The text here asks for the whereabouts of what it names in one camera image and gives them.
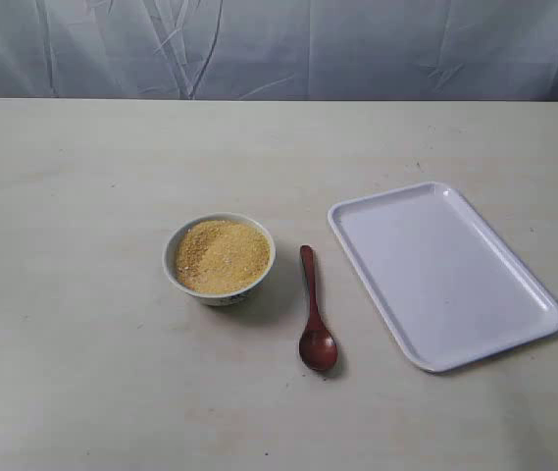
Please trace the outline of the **white wrinkled backdrop curtain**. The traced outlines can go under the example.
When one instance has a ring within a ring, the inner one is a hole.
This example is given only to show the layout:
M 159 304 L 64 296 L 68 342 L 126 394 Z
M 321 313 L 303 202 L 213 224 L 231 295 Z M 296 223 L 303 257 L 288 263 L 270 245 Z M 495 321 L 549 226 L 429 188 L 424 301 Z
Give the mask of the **white wrinkled backdrop curtain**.
M 0 97 L 558 101 L 558 1 L 0 1 Z

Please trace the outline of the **white rectangular plastic tray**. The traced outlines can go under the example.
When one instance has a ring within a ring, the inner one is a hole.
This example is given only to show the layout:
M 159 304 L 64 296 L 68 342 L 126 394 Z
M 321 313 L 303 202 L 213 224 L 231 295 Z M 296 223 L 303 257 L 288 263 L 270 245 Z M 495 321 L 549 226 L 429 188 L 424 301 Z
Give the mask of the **white rectangular plastic tray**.
M 328 221 L 401 351 L 424 371 L 558 333 L 558 301 L 448 184 L 342 201 Z

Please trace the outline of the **white ceramic bowl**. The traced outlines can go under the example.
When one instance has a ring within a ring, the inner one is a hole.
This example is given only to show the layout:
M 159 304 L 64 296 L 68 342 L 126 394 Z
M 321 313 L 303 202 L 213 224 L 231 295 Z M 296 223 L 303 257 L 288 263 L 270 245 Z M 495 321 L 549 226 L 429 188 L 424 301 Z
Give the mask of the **white ceramic bowl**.
M 244 224 L 248 224 L 254 228 L 256 228 L 259 232 L 261 232 L 268 240 L 268 243 L 271 247 L 271 258 L 269 265 L 266 268 L 265 273 L 253 284 L 249 285 L 246 288 L 243 288 L 239 291 L 231 292 L 228 294 L 204 294 L 199 293 L 194 290 L 187 288 L 186 286 L 182 285 L 175 274 L 175 264 L 174 264 L 174 257 L 175 257 L 175 250 L 178 247 L 179 242 L 181 241 L 184 233 L 192 228 L 194 225 L 209 220 L 229 220 L 240 222 Z M 259 286 L 262 282 L 268 277 L 269 273 L 271 272 L 273 265 L 277 258 L 277 249 L 276 244 L 270 235 L 270 233 L 264 228 L 260 223 L 257 221 L 241 215 L 237 213 L 229 213 L 229 212 L 222 212 L 222 213 L 214 213 L 205 216 L 201 216 L 195 220 L 189 221 L 182 225 L 179 229 L 175 230 L 174 233 L 171 235 L 170 239 L 165 245 L 164 252 L 163 252 L 163 267 L 166 273 L 167 278 L 181 292 L 187 294 L 191 298 L 195 299 L 196 301 L 213 307 L 223 307 L 236 304 L 246 298 L 248 298 L 253 292 L 258 290 Z

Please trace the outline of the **dark red wooden spoon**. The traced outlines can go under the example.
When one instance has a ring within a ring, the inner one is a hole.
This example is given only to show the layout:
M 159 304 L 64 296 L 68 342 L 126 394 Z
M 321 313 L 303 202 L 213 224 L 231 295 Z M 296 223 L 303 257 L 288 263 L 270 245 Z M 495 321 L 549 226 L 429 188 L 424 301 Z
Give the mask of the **dark red wooden spoon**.
M 298 344 L 303 363 L 316 372 L 331 370 L 338 358 L 336 342 L 319 312 L 314 251 L 309 245 L 300 247 L 305 283 L 309 297 L 309 315 Z

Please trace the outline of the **yellow-brown granular powder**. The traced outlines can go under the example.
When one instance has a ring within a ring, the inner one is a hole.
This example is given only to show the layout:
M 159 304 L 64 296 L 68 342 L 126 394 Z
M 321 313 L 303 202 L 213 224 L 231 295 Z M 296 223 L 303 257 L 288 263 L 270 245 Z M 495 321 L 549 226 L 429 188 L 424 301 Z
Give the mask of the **yellow-brown granular powder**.
M 178 281 L 204 294 L 228 294 L 256 282 L 271 258 L 267 238 L 235 221 L 203 221 L 188 229 L 175 250 Z

